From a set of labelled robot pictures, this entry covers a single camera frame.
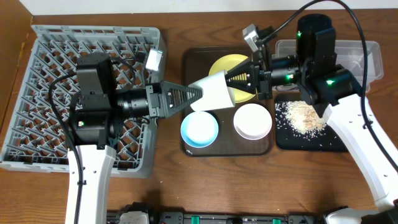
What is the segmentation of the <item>yellow plate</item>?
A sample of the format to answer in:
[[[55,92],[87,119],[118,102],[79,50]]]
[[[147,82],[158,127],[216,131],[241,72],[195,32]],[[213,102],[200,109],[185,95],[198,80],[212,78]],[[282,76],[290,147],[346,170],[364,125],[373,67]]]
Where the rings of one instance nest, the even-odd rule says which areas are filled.
[[[222,70],[229,71],[239,63],[246,60],[248,56],[241,54],[229,54],[219,58],[210,68],[208,75],[214,75]],[[246,93],[244,91],[233,89],[234,98],[236,103],[243,103],[254,97],[253,94]]]

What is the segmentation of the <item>white paper cup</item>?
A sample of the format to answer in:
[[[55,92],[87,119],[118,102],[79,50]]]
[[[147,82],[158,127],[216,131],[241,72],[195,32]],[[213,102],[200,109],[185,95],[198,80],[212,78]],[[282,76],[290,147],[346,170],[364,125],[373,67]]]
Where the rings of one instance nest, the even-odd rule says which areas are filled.
[[[211,111],[235,107],[234,90],[226,85],[226,70],[202,78],[188,87],[202,90],[202,97],[190,106],[193,111]]]

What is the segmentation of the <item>light blue bowl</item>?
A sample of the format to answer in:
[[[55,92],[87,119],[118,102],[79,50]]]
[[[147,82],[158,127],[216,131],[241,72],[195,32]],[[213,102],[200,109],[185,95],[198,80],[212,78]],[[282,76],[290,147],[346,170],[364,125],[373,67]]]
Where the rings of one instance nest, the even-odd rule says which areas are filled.
[[[194,148],[204,148],[212,144],[219,133],[216,118],[204,111],[192,112],[187,115],[180,127],[183,141]]]

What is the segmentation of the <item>white bowl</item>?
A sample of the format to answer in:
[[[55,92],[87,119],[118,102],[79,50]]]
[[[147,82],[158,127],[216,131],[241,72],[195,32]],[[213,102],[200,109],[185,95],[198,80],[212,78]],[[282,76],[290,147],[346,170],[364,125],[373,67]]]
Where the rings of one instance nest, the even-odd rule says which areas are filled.
[[[244,139],[259,140],[270,133],[272,117],[264,106],[248,103],[235,112],[233,126],[236,132]]]

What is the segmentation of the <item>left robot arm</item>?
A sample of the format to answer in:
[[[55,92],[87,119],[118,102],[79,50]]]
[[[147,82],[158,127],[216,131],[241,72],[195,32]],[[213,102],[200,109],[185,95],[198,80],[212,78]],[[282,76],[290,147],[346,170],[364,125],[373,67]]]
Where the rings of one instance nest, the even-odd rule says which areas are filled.
[[[113,58],[95,52],[77,60],[80,91],[68,119],[69,190],[66,223],[105,223],[111,170],[128,118],[169,118],[203,96],[200,88],[161,81],[118,90]]]

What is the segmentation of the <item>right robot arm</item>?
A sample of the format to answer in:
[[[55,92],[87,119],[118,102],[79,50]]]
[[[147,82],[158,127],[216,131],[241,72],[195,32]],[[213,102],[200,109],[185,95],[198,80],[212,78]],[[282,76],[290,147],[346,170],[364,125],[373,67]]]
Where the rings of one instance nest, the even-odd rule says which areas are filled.
[[[396,223],[397,148],[371,110],[366,82],[337,63],[331,19],[323,14],[300,17],[294,55],[271,58],[268,43],[276,33],[271,27],[244,29],[252,57],[226,73],[226,84],[262,100],[272,96],[274,86],[295,84],[303,101],[342,140],[369,185],[377,211],[340,208],[322,216],[323,223]]]

